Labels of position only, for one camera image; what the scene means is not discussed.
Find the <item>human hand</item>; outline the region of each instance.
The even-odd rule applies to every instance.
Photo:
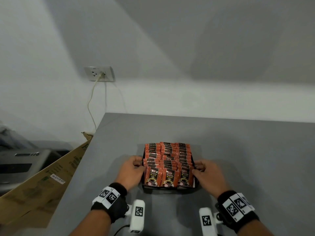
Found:
[[[201,186],[215,198],[230,190],[220,167],[215,162],[205,159],[197,160],[195,168],[197,170],[192,170],[193,175],[199,180]]]
[[[123,185],[127,191],[135,187],[141,180],[144,167],[141,165],[142,157],[131,156],[120,167],[117,178],[114,182]]]

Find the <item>white wall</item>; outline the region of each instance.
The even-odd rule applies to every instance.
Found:
[[[0,0],[0,125],[38,146],[104,113],[315,122],[313,0]]]

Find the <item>outlet plate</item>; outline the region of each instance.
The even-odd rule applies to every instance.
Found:
[[[115,82],[113,71],[110,66],[107,67],[100,67],[100,66],[94,66],[94,67],[84,67],[85,73],[88,76],[90,81],[96,81],[97,76],[100,72],[103,72],[105,74],[104,78],[101,78],[99,82]]]

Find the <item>black wrist strap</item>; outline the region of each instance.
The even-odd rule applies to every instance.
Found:
[[[91,210],[104,210],[111,218],[111,222],[114,223],[117,219],[125,217],[125,213],[129,209],[126,195],[127,190],[124,186],[119,183],[112,183],[93,200]]]
[[[254,207],[247,201],[241,193],[233,190],[226,191],[218,197],[218,203],[215,205],[222,216],[223,222],[235,233],[247,223],[253,220],[259,220],[254,213]]]

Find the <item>gray table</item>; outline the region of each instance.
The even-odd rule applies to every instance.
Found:
[[[150,142],[191,144],[194,158],[215,159],[230,185],[276,235],[313,235],[315,124],[106,113],[55,214],[47,235],[68,235],[129,155]],[[198,210],[214,208],[203,189],[187,195],[131,191],[146,203],[142,235],[202,235]],[[119,219],[109,235],[126,224]],[[223,235],[235,235],[219,226]],[[119,235],[127,235],[124,229]]]

